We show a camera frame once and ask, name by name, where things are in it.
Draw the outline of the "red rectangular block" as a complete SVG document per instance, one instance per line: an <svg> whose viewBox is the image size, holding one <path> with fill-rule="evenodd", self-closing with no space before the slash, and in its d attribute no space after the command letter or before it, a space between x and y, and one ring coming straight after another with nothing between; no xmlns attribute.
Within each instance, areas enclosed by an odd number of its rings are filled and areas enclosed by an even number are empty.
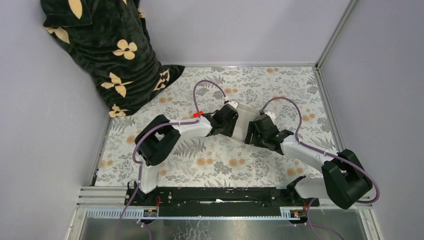
<svg viewBox="0 0 424 240"><path fill-rule="evenodd" d="M193 114L193 118L200 118L203 115L203 113L204 113L203 111L195 112Z"/></svg>

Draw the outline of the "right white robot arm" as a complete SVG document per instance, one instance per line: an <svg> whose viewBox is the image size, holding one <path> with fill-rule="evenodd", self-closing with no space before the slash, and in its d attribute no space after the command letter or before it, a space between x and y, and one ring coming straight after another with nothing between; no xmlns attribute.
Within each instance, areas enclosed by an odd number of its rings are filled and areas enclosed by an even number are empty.
<svg viewBox="0 0 424 240"><path fill-rule="evenodd" d="M245 143L300 160L322 174L314 178L302 175L286 186L287 201L293 206L316 198L331 200L346 210L360 203L373 188L371 179L351 150L334 152L311 145L289 130L279 130L268 115L260 115L249 122Z"/></svg>

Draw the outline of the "white cardboard paper box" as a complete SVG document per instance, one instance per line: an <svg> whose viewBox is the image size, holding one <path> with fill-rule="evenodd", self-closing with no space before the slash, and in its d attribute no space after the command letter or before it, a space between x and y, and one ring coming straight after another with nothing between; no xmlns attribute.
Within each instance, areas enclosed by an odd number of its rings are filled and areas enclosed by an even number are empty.
<svg viewBox="0 0 424 240"><path fill-rule="evenodd" d="M232 105L238 112L238 119L235 124L233 131L232 139L238 140L245 143L245 138L248 131L248 125L250 121L253 121L258 116L270 116L273 123L275 124L275 114L273 112L257 110L242 104L239 104L236 101L227 101L224 105Z"/></svg>

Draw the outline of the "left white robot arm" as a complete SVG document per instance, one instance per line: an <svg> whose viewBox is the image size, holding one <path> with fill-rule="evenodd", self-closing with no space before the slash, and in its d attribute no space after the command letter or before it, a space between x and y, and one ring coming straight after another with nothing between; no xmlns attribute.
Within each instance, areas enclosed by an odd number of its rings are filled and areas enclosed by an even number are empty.
<svg viewBox="0 0 424 240"><path fill-rule="evenodd" d="M154 202L159 166L179 140L219 134L231 137L239 116L237 107L237 102L227 101L221 109L192 120L170 121L163 114L155 117L135 139L132 158L140 164L136 199L144 206Z"/></svg>

